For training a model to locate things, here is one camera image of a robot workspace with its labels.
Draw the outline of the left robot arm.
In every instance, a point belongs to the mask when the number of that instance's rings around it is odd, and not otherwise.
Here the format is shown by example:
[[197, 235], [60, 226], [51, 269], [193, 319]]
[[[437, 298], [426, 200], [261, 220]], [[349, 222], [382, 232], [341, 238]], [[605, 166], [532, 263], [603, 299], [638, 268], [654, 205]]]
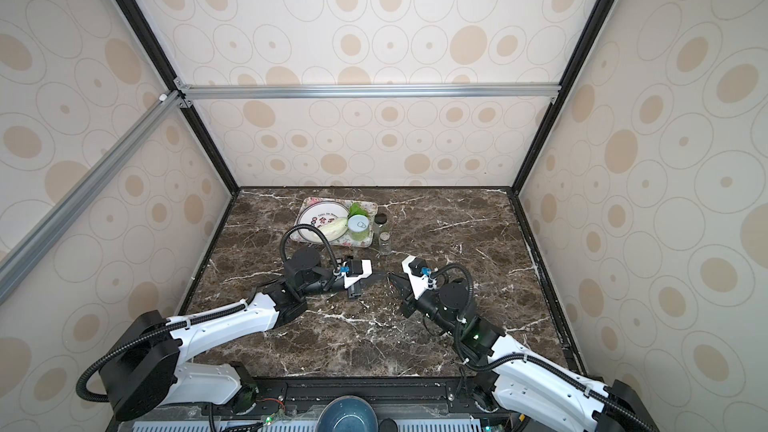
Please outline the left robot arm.
[[81, 374], [77, 396], [109, 404], [118, 422], [179, 404], [205, 403], [234, 414], [251, 411], [258, 385], [244, 365], [199, 364], [195, 357], [293, 322], [307, 311], [311, 296], [344, 292], [357, 299], [386, 276], [366, 259], [338, 259], [326, 235], [312, 225], [286, 231], [279, 254], [281, 276], [246, 299], [190, 315], [142, 314]]

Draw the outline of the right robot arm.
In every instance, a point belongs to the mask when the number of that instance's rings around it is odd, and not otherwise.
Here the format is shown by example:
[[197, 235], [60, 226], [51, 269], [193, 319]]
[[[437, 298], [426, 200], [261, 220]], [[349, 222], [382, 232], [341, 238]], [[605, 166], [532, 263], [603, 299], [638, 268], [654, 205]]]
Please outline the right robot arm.
[[616, 380], [607, 385], [533, 352], [477, 312], [471, 273], [457, 263], [431, 269], [408, 257], [389, 283], [401, 312], [432, 321], [453, 340], [459, 362], [474, 373], [481, 409], [516, 412], [554, 431], [654, 431], [656, 423], [637, 392]]

